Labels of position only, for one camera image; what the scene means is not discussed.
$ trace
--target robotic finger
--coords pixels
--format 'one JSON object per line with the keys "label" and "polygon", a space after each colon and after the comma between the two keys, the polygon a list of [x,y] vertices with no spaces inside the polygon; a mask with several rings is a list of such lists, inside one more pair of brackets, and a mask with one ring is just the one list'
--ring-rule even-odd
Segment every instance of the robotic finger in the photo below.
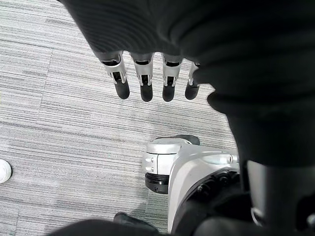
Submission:
{"label": "robotic finger", "polygon": [[181,56],[172,56],[162,54],[163,59],[163,99],[165,102],[172,101],[175,93],[175,85],[178,79],[179,71],[183,58]]}
{"label": "robotic finger", "polygon": [[196,81],[193,79],[193,76],[192,76],[194,71],[197,70],[199,66],[200,64],[196,62],[191,63],[191,67],[189,71],[189,79],[188,79],[186,90],[185,90],[185,97],[188,100],[193,100],[194,98],[196,98],[199,91],[200,85],[196,83]]}
{"label": "robotic finger", "polygon": [[153,53],[130,53],[140,83],[141,98],[145,102],[152,100]]}
{"label": "robotic finger", "polygon": [[126,99],[129,97],[130,91],[122,54],[122,51],[108,53],[101,62],[104,64],[107,74],[113,79],[117,95],[121,99]]}

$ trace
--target striped carpet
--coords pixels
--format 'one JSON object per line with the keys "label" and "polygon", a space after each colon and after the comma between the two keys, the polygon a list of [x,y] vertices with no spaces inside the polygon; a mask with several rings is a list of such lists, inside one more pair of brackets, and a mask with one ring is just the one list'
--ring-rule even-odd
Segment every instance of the striped carpet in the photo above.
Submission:
{"label": "striped carpet", "polygon": [[174,100],[162,99],[161,56],[145,103],[124,54],[130,97],[121,100],[104,67],[56,0],[0,0],[0,158],[13,168],[0,185],[0,235],[45,235],[87,218],[125,211],[166,230],[167,196],[144,185],[141,153],[156,137],[193,134],[235,148],[225,116],[185,99],[184,61]]}

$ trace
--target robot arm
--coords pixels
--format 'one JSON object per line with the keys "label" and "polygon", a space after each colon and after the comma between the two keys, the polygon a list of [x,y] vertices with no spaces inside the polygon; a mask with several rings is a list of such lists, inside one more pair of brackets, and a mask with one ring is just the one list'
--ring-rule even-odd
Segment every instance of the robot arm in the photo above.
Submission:
{"label": "robot arm", "polygon": [[165,101],[181,59],[195,62],[186,94],[193,98],[202,83],[215,88],[208,102],[227,115],[256,224],[307,228],[315,212],[313,1],[61,2],[123,99],[129,89],[121,51],[134,59],[145,101],[152,98],[152,74],[150,58],[141,55],[163,53]]}

